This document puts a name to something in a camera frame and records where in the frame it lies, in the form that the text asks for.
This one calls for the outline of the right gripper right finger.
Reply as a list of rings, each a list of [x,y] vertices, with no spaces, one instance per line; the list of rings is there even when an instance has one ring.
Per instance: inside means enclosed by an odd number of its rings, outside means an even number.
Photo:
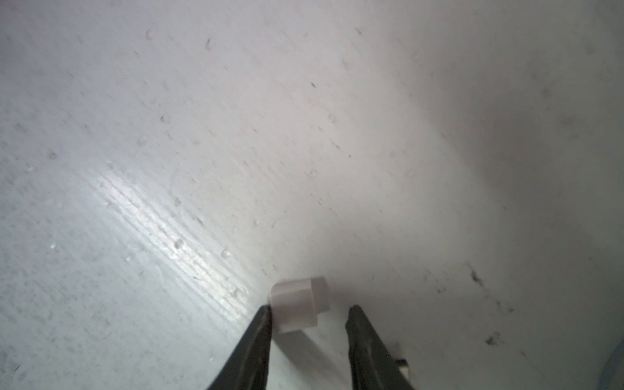
[[[413,389],[360,305],[349,308],[345,329],[353,389]]]

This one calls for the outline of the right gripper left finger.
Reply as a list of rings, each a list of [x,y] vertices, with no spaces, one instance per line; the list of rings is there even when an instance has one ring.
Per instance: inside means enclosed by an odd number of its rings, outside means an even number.
[[[273,326],[271,307],[262,305],[209,390],[265,390]]]

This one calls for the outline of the clear usb cap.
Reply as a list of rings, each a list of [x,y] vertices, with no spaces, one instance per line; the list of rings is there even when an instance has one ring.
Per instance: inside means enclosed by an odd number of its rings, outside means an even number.
[[[269,292],[273,332],[298,332],[318,325],[330,310],[328,282],[323,276],[275,284]]]

